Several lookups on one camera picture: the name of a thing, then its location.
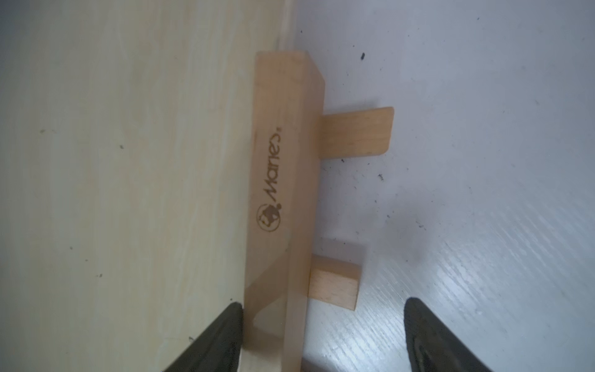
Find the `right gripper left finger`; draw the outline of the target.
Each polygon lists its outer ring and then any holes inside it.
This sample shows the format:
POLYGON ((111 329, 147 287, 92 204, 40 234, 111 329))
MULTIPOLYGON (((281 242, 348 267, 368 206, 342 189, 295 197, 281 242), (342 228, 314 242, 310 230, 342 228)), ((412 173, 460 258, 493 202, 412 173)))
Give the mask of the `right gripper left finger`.
POLYGON ((198 336, 165 372, 234 372, 243 343, 243 307, 234 302, 198 336))

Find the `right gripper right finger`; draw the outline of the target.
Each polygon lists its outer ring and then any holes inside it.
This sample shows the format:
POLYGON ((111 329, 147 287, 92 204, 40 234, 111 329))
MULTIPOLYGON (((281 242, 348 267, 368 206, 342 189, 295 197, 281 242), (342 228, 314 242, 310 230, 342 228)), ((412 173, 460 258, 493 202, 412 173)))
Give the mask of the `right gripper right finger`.
POLYGON ((413 372, 490 370, 421 299, 405 302, 404 330, 413 372))

